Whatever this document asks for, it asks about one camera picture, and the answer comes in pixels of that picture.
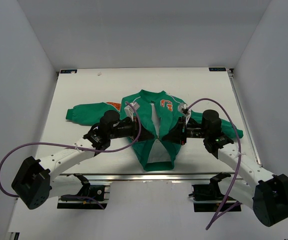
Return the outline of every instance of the white robotic arm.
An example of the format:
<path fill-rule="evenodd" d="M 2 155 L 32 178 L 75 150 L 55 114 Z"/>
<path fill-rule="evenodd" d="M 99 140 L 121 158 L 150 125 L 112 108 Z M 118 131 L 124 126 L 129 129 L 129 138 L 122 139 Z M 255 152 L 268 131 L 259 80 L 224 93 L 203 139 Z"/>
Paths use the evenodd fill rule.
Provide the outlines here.
<path fill-rule="evenodd" d="M 214 157 L 236 170 L 238 163 L 238 146 L 226 136 L 221 129 L 218 112 L 206 110 L 201 123 L 189 117 L 185 105 L 179 111 L 185 116 L 180 117 L 176 126 L 163 137 L 164 141 L 184 145 L 187 138 L 203 138 L 206 150 Z M 246 155 L 241 155 L 238 174 L 246 183 L 235 182 L 229 196 L 253 209 L 257 218 L 265 225 L 273 224 L 288 218 L 288 177 L 279 176 L 265 170 Z M 210 191 L 214 196 L 226 195 L 233 177 L 220 173 L 210 180 Z"/>
<path fill-rule="evenodd" d="M 40 159 L 32 156 L 25 159 L 12 183 L 12 188 L 29 209 L 35 209 L 48 198 L 76 195 L 88 180 L 80 174 L 60 175 L 83 160 L 95 157 L 110 146 L 110 140 L 130 137 L 138 141 L 153 139 L 154 135 L 136 118 L 119 119 L 119 114 L 110 110 L 96 126 L 75 143 L 75 148 Z"/>

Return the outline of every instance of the white table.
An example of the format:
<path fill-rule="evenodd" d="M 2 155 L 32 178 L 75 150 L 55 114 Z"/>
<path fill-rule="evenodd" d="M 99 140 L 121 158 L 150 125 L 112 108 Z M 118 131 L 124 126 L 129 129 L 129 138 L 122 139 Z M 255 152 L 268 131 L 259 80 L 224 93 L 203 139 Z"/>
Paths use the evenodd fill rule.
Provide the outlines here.
<path fill-rule="evenodd" d="M 77 73 L 60 74 L 42 141 L 72 145 L 90 127 L 66 121 L 67 109 L 79 104 L 120 103 L 123 97 L 138 93 L 141 89 L 157 93 L 164 90 L 188 104 L 205 97 L 220 102 L 234 124 L 244 131 L 242 152 L 254 158 L 227 72 L 210 72 L 208 68 L 78 69 Z M 193 107 L 195 112 L 200 113 L 206 109 L 217 110 L 221 118 L 227 119 L 212 102 L 202 101 Z M 126 144 L 128 142 L 125 139 L 114 139 L 109 149 Z M 58 150 L 57 147 L 40 146 L 37 157 L 48 156 Z M 188 139 L 176 157 L 175 168 L 162 171 L 172 174 L 219 172 L 233 171 L 205 150 L 202 139 Z M 131 147 L 113 154 L 100 154 L 75 165 L 66 173 L 147 174 Z"/>
<path fill-rule="evenodd" d="M 73 144 L 89 127 L 66 121 L 67 109 L 78 104 L 120 102 L 122 97 L 141 89 L 165 90 L 188 104 L 203 97 L 217 100 L 235 125 L 245 130 L 227 72 L 209 72 L 207 68 L 79 69 L 75 74 L 59 75 L 42 141 Z M 221 118 L 226 118 L 211 102 L 201 102 L 193 109 L 215 109 Z M 242 152 L 254 157 L 244 133 Z M 124 140 L 115 139 L 110 149 L 125 144 Z M 58 150 L 40 146 L 37 157 Z M 225 214 L 206 231 L 213 213 L 194 212 L 193 203 L 187 198 L 192 191 L 187 179 L 207 179 L 218 172 L 233 171 L 210 155 L 200 139 L 189 139 L 176 158 L 175 169 L 158 175 L 144 172 L 131 148 L 114 154 L 101 153 L 66 173 L 88 174 L 92 180 L 132 180 L 111 184 L 104 211 L 57 209 L 56 197 L 28 210 L 19 199 L 9 231 L 20 232 L 19 240 L 288 239 L 288 219 L 267 228 L 244 206 L 242 212 Z M 147 179 L 164 181 L 142 181 Z"/>

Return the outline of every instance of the white stripe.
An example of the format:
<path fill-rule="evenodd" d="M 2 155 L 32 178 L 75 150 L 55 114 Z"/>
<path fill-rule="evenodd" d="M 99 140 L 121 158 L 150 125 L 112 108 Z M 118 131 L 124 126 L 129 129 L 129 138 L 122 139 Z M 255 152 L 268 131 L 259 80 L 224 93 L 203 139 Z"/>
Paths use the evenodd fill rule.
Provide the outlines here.
<path fill-rule="evenodd" d="M 133 102 L 134 102 L 135 100 L 137 100 L 138 98 L 140 98 L 140 96 L 138 96 L 137 98 L 135 98 L 135 99 L 133 100 Z"/>
<path fill-rule="evenodd" d="M 171 96 L 174 99 L 175 102 L 181 104 L 181 102 L 176 101 L 175 98 L 172 95 L 169 95 L 169 96 Z"/>

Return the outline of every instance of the purple cable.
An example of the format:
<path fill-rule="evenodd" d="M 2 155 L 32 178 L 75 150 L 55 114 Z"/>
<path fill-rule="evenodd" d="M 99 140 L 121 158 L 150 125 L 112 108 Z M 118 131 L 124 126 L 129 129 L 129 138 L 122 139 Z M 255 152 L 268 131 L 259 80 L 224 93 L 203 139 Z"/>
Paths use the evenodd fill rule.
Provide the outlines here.
<path fill-rule="evenodd" d="M 201 98 L 201 99 L 193 102 L 193 103 L 188 107 L 188 109 L 190 109 L 190 108 L 191 108 L 192 106 L 194 106 L 196 103 L 198 103 L 198 102 L 200 102 L 200 101 L 204 101 L 204 100 L 211 101 L 211 102 L 217 104 L 217 105 L 223 110 L 223 112 L 224 112 L 225 115 L 227 116 L 230 124 L 232 124 L 232 127 L 233 127 L 233 129 L 234 129 L 234 132 L 235 132 L 235 134 L 236 134 L 236 139 L 237 139 L 237 143 L 238 143 L 238 152 L 240 153 L 240 152 L 241 152 L 241 144 L 240 144 L 240 139 L 239 139 L 239 136 L 238 136 L 236 127 L 235 127 L 235 125 L 233 124 L 232 119 L 229 117 L 228 113 L 226 112 L 226 110 L 223 108 L 223 106 L 222 106 L 220 103 L 218 103 L 217 101 L 215 101 L 215 100 L 213 100 L 213 99 L 210 99 L 210 98 Z M 228 198 L 228 195 L 229 195 L 230 191 L 231 191 L 232 188 L 233 188 L 233 185 L 234 185 L 235 180 L 236 180 L 237 175 L 238 175 L 238 171 L 239 171 L 239 167 L 240 167 L 240 162 L 241 162 L 241 155 L 239 154 L 239 155 L 238 155 L 238 162 L 237 162 L 237 165 L 236 165 L 236 170 L 235 170 L 234 176 L 233 176 L 233 178 L 232 178 L 232 182 L 230 183 L 230 185 L 229 185 L 229 187 L 228 187 L 228 189 L 227 189 L 227 192 L 225 193 L 225 196 L 224 196 L 222 202 L 220 203 L 219 207 L 217 208 L 214 216 L 212 217 L 212 219 L 210 220 L 209 224 L 207 225 L 206 230 L 208 230 L 208 229 L 210 228 L 210 226 L 212 226 L 212 224 L 213 224 L 220 216 L 222 216 L 222 215 L 225 214 L 227 211 L 229 211 L 230 209 L 232 209 L 235 204 L 236 204 L 235 206 L 237 206 L 237 205 L 239 204 L 239 202 L 236 202 L 236 203 L 233 204 L 230 208 L 228 208 L 227 210 L 225 210 L 224 212 L 222 212 L 220 215 L 218 215 L 218 213 L 220 212 L 220 210 L 222 209 L 222 207 L 223 207 L 224 204 L 226 203 L 227 198 Z"/>
<path fill-rule="evenodd" d="M 96 199 L 90 196 L 62 195 L 62 197 L 68 198 L 68 199 L 89 199 L 97 203 L 97 205 L 100 206 L 101 209 L 105 209 Z"/>
<path fill-rule="evenodd" d="M 96 150 L 96 149 L 91 149 L 91 148 L 86 148 L 86 147 L 78 147 L 79 150 L 84 150 L 84 151 L 90 151 L 90 152 L 95 152 L 95 153 L 115 153 L 115 152 L 119 152 L 121 150 L 124 150 L 126 148 L 129 148 L 131 145 L 133 145 L 139 138 L 140 133 L 142 131 L 142 125 L 140 122 L 140 118 L 139 115 L 137 114 L 136 109 L 129 103 L 129 102 L 125 102 L 125 104 L 127 104 L 128 106 L 130 106 L 130 108 L 134 111 L 134 113 L 136 114 L 137 120 L 138 120 L 138 125 L 139 125 L 139 129 L 138 129 L 138 134 L 136 136 L 136 138 L 128 145 L 118 148 L 118 149 L 114 149 L 114 150 Z M 59 144 L 59 143 L 51 143 L 51 142 L 30 142 L 30 143 L 26 143 L 23 145 L 20 145 L 16 148 L 14 148 L 13 150 L 11 150 L 9 153 L 6 154 L 6 156 L 4 156 L 4 158 L 2 159 L 2 161 L 0 162 L 0 173 L 2 170 L 2 166 L 4 164 L 4 162 L 6 161 L 6 159 L 15 151 L 17 151 L 18 149 L 21 149 L 23 147 L 27 147 L 27 146 L 32 146 L 32 145 L 48 145 L 48 146 L 56 146 L 56 147 L 63 147 L 63 148 L 67 148 L 67 149 L 76 149 L 76 146 L 70 146 L 70 145 L 65 145 L 65 144 Z M 18 195 L 15 194 L 11 194 L 9 192 L 7 192 L 3 186 L 2 183 L 0 181 L 0 190 L 6 194 L 7 196 L 10 197 L 14 197 L 14 198 L 18 198 Z M 86 197 L 86 196 L 76 196 L 76 198 L 90 198 L 90 197 Z"/>

